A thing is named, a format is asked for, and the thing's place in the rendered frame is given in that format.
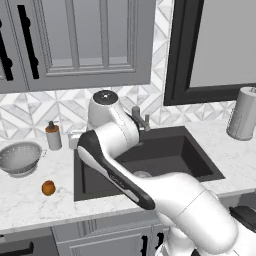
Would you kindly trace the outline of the black framed window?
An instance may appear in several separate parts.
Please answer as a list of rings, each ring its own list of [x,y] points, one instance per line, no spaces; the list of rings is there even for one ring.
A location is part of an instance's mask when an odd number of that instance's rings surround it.
[[[201,17],[205,0],[174,0],[164,106],[236,100],[241,87],[256,82],[191,87]]]

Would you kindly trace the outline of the grey soap dispenser orange band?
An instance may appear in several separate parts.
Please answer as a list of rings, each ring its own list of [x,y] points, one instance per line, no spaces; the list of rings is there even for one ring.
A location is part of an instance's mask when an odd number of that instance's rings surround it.
[[[45,132],[49,149],[52,151],[59,150],[62,147],[59,126],[53,121],[49,121],[48,126],[45,128]]]

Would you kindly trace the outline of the grey sink faucet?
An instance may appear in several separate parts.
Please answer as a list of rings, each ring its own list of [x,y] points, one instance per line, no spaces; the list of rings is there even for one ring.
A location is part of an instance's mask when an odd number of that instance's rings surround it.
[[[144,128],[146,132],[150,130],[149,126],[149,116],[146,115],[145,118],[142,118],[140,115],[140,108],[138,106],[134,106],[132,108],[132,116],[138,122],[138,124]]]

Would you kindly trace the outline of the white paper towel roll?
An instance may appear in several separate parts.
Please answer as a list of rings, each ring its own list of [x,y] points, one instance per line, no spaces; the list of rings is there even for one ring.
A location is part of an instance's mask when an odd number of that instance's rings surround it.
[[[226,132],[240,141],[253,137],[256,128],[256,87],[242,87],[232,111]]]

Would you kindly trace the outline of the grey metal colander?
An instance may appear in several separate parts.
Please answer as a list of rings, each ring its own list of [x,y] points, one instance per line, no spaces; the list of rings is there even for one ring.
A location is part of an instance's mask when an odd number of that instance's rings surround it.
[[[33,173],[46,150],[35,142],[25,141],[8,145],[0,150],[0,169],[14,178]]]

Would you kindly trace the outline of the black sink basin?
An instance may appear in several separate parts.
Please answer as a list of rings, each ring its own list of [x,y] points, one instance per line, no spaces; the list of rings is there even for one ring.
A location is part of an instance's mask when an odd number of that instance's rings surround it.
[[[225,176],[184,126],[142,131],[140,142],[116,158],[131,173],[143,171],[152,177],[182,172],[200,182]],[[120,191],[100,173],[88,167],[74,150],[74,200],[119,195]]]

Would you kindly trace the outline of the grey dishwasher front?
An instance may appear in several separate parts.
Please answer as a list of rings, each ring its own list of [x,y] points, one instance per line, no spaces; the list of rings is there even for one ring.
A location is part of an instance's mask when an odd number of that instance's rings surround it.
[[[57,245],[50,227],[9,234],[0,234],[1,244],[27,244],[34,243],[32,254],[23,256],[59,256]]]

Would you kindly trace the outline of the grey lower cupboard door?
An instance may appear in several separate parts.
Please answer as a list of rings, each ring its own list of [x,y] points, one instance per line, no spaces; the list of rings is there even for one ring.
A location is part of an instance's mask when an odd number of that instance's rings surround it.
[[[164,233],[164,240],[165,240],[168,235],[168,227],[161,224],[155,224],[152,226],[151,256],[155,256],[155,252],[157,251],[155,247],[158,244],[157,233],[159,232]]]
[[[143,235],[151,236],[151,226],[132,226],[75,238],[71,228],[52,229],[59,256],[141,256]]]

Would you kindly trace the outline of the wide grey upper cupboard door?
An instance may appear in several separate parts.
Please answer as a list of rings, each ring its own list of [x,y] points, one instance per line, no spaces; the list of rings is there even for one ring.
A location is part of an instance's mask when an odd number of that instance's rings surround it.
[[[7,0],[28,91],[150,82],[156,0]],[[38,59],[32,77],[17,6]]]

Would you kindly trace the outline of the orange peach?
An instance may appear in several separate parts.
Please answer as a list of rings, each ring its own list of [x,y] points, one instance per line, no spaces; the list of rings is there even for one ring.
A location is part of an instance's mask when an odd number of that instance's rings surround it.
[[[56,187],[53,181],[47,180],[42,184],[42,193],[46,196],[51,196],[56,191]]]

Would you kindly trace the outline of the narrow grey upper cupboard door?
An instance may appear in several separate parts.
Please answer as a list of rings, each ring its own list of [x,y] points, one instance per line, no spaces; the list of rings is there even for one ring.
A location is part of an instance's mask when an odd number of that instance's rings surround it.
[[[12,60],[13,80],[7,81],[0,62],[0,93],[26,92],[27,81],[22,58],[17,43],[14,24],[7,0],[0,0],[0,20],[2,21],[2,36],[8,57]]]

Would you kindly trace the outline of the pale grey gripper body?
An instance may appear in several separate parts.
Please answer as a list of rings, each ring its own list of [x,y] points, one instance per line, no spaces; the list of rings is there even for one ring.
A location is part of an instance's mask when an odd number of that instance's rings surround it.
[[[68,133],[69,148],[76,149],[82,131],[71,131]]]

